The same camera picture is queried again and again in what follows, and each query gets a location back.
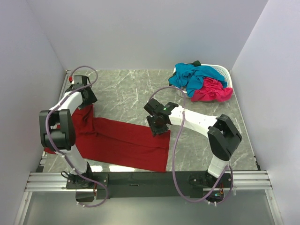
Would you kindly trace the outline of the red t-shirt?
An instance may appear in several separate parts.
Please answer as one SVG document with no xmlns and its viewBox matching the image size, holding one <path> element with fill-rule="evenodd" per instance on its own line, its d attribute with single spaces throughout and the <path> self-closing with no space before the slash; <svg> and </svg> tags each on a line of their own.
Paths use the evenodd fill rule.
<svg viewBox="0 0 300 225">
<path fill-rule="evenodd" d="M 166 172 L 170 131 L 153 136 L 146 126 L 93 116 L 94 107 L 72 115 L 76 146 L 85 159 L 155 172 Z"/>
</svg>

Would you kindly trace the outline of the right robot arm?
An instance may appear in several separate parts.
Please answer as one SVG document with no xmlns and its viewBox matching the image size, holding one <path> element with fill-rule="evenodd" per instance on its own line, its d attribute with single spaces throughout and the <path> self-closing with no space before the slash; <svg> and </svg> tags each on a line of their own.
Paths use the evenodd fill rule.
<svg viewBox="0 0 300 225">
<path fill-rule="evenodd" d="M 242 141 L 242 136 L 229 116 L 208 116 L 184 109 L 169 102 L 166 105 L 151 99 L 144 106 L 152 135 L 161 135 L 169 130 L 168 125 L 183 126 L 208 138 L 213 154 L 206 175 L 206 183 L 216 187 L 222 182 L 222 171 Z"/>
</svg>

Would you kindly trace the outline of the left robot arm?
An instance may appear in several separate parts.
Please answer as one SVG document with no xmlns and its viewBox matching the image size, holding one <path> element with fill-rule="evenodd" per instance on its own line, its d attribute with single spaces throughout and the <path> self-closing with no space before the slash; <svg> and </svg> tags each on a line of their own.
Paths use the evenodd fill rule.
<svg viewBox="0 0 300 225">
<path fill-rule="evenodd" d="M 65 91 L 63 98 L 49 110 L 42 110 L 39 113 L 42 146 L 64 158 L 70 172 L 62 171 L 61 175 L 82 188 L 91 187 L 94 177 L 89 163 L 76 147 L 72 115 L 77 109 L 93 106 L 96 101 L 89 77 L 75 75 L 70 79 L 70 87 Z"/>
</svg>

